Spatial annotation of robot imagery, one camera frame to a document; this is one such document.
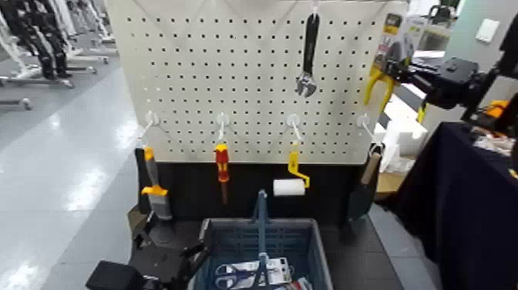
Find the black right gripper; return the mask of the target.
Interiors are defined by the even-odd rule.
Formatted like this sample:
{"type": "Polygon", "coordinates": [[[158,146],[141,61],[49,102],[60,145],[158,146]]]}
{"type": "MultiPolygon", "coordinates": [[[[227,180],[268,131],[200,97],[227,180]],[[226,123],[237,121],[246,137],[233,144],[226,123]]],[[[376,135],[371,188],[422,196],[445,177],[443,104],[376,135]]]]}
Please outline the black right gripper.
{"type": "Polygon", "coordinates": [[[387,75],[401,75],[400,83],[409,83],[426,94],[425,102],[450,110],[463,102],[469,84],[479,72],[479,64],[459,58],[451,58],[441,64],[427,80],[413,73],[428,73],[429,67],[405,60],[389,59],[387,75]]]}

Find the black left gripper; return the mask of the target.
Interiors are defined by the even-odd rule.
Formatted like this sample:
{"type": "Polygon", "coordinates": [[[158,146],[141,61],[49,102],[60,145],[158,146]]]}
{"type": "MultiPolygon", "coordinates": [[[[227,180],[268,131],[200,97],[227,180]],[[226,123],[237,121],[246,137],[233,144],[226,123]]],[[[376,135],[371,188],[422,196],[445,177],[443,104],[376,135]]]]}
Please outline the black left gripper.
{"type": "Polygon", "coordinates": [[[139,250],[139,272],[168,284],[168,289],[188,289],[209,257],[210,248],[203,242],[180,249],[148,244],[139,250]]]}

